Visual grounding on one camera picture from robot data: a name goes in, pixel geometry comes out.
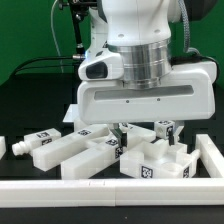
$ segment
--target white block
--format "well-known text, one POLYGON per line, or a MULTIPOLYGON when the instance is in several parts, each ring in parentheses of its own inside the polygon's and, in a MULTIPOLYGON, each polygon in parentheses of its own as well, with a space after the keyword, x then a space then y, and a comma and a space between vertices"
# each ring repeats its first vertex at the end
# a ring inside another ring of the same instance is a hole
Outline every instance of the white block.
POLYGON ((77 104, 70 104, 68 111, 64 117, 64 123, 73 123, 79 117, 79 109, 77 104))
POLYGON ((109 130, 106 125, 90 125, 84 130, 77 131, 51 144, 34 149, 34 166, 43 171, 50 170, 62 161, 85 150, 86 140, 108 134, 109 130))
POLYGON ((156 132, 156 136, 162 139, 169 138, 169 130, 175 129, 175 122, 173 121, 156 121, 154 130, 156 132))
POLYGON ((152 141, 155 139, 155 132, 131 126, 127 131, 128 147, 120 148, 115 136, 110 134, 105 137, 87 141, 88 146, 92 148, 79 153, 76 156, 61 163, 61 175, 64 180, 86 179, 108 166, 117 162, 120 155, 142 141, 140 135, 152 141))
POLYGON ((0 207, 224 205, 224 179, 1 181, 0 207))
POLYGON ((189 178, 196 173, 200 153, 186 153, 186 145, 141 142, 120 157, 120 172, 134 178, 189 178))
POLYGON ((6 152, 5 137, 0 137, 0 159, 6 152))
POLYGON ((196 135, 201 160, 212 178, 224 178, 224 158, 208 135, 196 135))
POLYGON ((113 181, 0 182, 0 207, 115 206, 113 181))

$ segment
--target green backdrop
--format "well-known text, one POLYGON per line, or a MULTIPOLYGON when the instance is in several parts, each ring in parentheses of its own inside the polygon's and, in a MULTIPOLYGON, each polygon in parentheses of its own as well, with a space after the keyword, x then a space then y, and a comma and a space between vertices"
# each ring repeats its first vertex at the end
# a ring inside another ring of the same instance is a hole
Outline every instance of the green backdrop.
MULTIPOLYGON (((0 7, 0 84, 6 81, 12 70, 25 60, 39 56, 56 55, 50 29, 50 11, 54 0, 1 0, 0 7)), ((224 71, 224 1, 218 5, 203 21, 191 23, 192 47, 203 55, 216 58, 224 71)), ((75 40, 68 8, 56 10, 55 29, 62 55, 75 52, 75 40)), ((83 42, 90 42, 89 20, 81 26, 83 42)), ((182 54, 183 26, 172 24, 173 55, 182 54)), ((59 69, 46 72, 59 72, 59 69)), ((219 79, 224 87, 224 72, 219 79)))

